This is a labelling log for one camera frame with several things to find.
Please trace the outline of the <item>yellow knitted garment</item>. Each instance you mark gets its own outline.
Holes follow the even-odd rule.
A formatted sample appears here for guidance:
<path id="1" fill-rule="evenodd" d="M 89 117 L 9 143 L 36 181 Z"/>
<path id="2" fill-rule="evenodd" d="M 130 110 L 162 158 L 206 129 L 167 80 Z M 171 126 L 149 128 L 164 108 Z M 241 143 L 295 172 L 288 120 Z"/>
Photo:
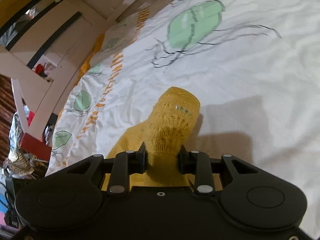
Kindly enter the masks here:
<path id="1" fill-rule="evenodd" d="M 188 186 L 193 175 L 182 175 L 177 155 L 194 129 L 200 102 L 188 91 L 171 87 L 156 102 L 149 117 L 130 128 L 118 139 L 108 157 L 138 150 L 145 144 L 148 168 L 144 174 L 131 175 L 133 186 Z"/>

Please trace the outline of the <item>red box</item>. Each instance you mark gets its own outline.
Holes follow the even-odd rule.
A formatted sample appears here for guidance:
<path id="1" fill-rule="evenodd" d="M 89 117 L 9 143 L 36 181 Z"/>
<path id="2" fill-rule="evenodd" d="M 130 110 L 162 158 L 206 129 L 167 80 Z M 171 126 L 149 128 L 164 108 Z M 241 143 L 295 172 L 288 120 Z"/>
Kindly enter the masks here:
<path id="1" fill-rule="evenodd" d="M 37 140 L 28 133 L 25 133 L 20 140 L 20 148 L 35 155 L 41 160 L 49 161 L 52 148 L 44 142 Z"/>

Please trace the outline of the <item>white leaf-patterned duvet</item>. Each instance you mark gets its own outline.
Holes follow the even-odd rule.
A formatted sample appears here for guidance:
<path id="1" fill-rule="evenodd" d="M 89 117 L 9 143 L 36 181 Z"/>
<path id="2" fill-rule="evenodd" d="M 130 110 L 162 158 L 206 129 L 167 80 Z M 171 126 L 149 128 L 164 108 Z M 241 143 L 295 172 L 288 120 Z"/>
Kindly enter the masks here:
<path id="1" fill-rule="evenodd" d="M 48 174 L 108 157 L 170 87 L 195 95 L 186 148 L 232 154 L 300 187 L 319 237 L 319 0 L 168 0 L 105 32 L 78 83 L 86 117 L 63 112 Z"/>

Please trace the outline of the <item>white wooden bed frame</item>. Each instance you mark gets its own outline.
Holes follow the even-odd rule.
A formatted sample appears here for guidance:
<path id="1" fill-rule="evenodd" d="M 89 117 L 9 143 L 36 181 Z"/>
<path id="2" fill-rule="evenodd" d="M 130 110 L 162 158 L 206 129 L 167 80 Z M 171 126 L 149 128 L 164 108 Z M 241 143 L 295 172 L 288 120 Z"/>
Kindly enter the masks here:
<path id="1" fill-rule="evenodd" d="M 72 81 L 97 37 L 117 20 L 157 0 L 1 0 L 1 32 L 35 8 L 30 20 L 1 47 L 1 74 L 12 81 L 17 111 L 28 106 L 35 118 L 21 117 L 24 133 L 40 139 L 58 114 Z"/>

